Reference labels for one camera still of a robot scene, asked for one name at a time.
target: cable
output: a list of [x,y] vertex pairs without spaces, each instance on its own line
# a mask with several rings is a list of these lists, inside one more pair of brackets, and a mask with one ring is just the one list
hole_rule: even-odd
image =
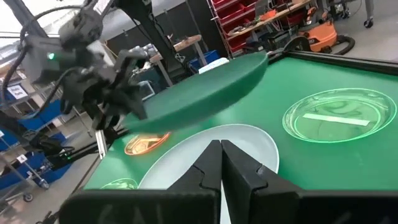
[[17,67],[19,66],[19,64],[21,64],[21,62],[23,61],[26,53],[27,53],[27,49],[25,47],[22,48],[22,51],[19,54],[17,60],[15,60],[15,62],[11,65],[10,69],[7,71],[6,76],[4,76],[4,80],[1,85],[1,101],[5,106],[8,106],[8,102],[6,100],[6,91],[7,91],[8,83],[10,82],[12,75],[17,70]]
[[58,88],[61,85],[63,78],[65,78],[70,72],[72,72],[74,70],[78,70],[79,68],[80,67],[72,67],[72,68],[69,68],[68,70],[64,71],[61,74],[61,76],[59,77],[59,79],[57,80],[57,82],[54,86],[54,89],[51,91],[51,93],[49,94],[47,99],[45,99],[44,104],[35,113],[26,115],[26,116],[22,116],[22,117],[18,117],[16,119],[31,119],[31,118],[34,118],[37,115],[39,115],[39,113],[41,113],[47,107],[47,105],[50,103],[51,99],[54,97],[55,93],[57,92]]
[[139,27],[139,25],[137,24],[136,20],[133,19],[132,21],[136,25],[136,27],[138,27],[139,31],[149,40],[149,42],[153,43],[152,39],[141,29],[141,27]]
[[81,6],[62,6],[62,7],[57,7],[54,9],[49,9],[47,11],[41,12],[39,14],[37,14],[36,16],[33,17],[33,19],[31,19],[29,22],[27,22],[21,29],[20,35],[19,35],[19,39],[20,39],[20,44],[22,45],[22,41],[25,39],[25,33],[27,28],[30,26],[30,24],[33,21],[37,21],[38,19],[40,19],[41,17],[51,13],[51,12],[55,12],[55,11],[59,11],[59,10],[63,10],[63,9],[81,9]]
[[8,105],[8,102],[6,100],[6,91],[7,91],[8,83],[10,82],[12,75],[15,73],[15,71],[17,70],[18,66],[21,64],[21,62],[23,61],[23,59],[25,58],[26,53],[27,53],[27,48],[23,47],[23,41],[25,39],[25,33],[26,33],[27,28],[30,26],[30,24],[33,21],[36,21],[37,19],[40,19],[42,16],[47,15],[47,14],[49,14],[51,12],[55,12],[55,11],[59,11],[59,10],[63,10],[63,9],[81,9],[81,7],[80,6],[63,6],[63,7],[57,7],[57,8],[54,8],[54,9],[50,9],[50,10],[41,12],[40,14],[34,16],[33,19],[31,19],[29,22],[27,22],[22,27],[21,32],[19,34],[19,40],[20,40],[19,48],[21,50],[21,53],[19,54],[17,60],[11,65],[10,69],[7,71],[7,74],[4,77],[4,80],[3,80],[3,83],[2,83],[2,87],[1,87],[1,92],[0,92],[1,100],[2,100],[2,103],[5,106]]

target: table leg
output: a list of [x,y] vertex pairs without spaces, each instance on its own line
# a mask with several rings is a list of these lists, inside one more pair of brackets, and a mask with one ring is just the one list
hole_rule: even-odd
[[199,46],[199,43],[198,43],[198,42],[195,42],[193,45],[195,46],[195,49],[196,49],[197,52],[198,52],[199,58],[200,58],[200,60],[201,60],[201,63],[203,64],[203,66],[207,65],[207,61],[206,61],[206,59],[205,59],[205,56],[204,56],[203,52],[201,51],[201,48],[200,48],[200,46]]
[[161,61],[156,62],[156,65],[159,66],[160,71],[162,72],[164,78],[166,79],[167,84],[169,84],[169,86],[173,85],[173,82],[171,81],[169,74],[167,74],[166,69],[163,67],[163,64]]

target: green table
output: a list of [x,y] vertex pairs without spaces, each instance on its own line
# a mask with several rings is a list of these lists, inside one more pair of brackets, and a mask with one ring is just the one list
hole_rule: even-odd
[[123,178],[139,184],[151,165],[185,138],[221,124],[243,123],[274,138],[280,154],[279,175],[304,189],[398,190],[398,119],[366,138],[332,144],[295,139],[282,127],[282,117],[290,106],[321,91],[367,88],[398,102],[398,77],[386,74],[396,73],[397,64],[302,52],[280,55],[270,63],[248,96],[206,121],[174,131],[156,150],[127,156],[124,147],[131,136],[115,141],[85,189],[99,189]]

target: white plate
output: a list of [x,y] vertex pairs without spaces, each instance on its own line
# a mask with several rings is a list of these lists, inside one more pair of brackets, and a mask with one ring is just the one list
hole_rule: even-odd
[[[279,168],[278,148],[263,130],[246,124],[227,124],[194,134],[166,152],[148,170],[139,189],[167,189],[199,158],[212,140],[230,140],[244,152],[275,173]],[[221,224],[230,224],[221,185]]]

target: wheel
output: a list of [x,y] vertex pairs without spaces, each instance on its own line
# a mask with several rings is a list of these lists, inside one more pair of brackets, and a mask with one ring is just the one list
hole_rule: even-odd
[[44,179],[42,179],[42,180],[39,182],[39,185],[40,185],[41,188],[43,188],[43,189],[45,189],[45,190],[47,190],[47,189],[50,188],[49,183],[47,183],[47,181],[45,181]]
[[25,202],[31,202],[33,201],[33,195],[31,193],[26,193],[24,194],[24,201]]
[[367,29],[373,26],[373,19],[368,19],[365,22],[363,22],[363,26],[365,26]]

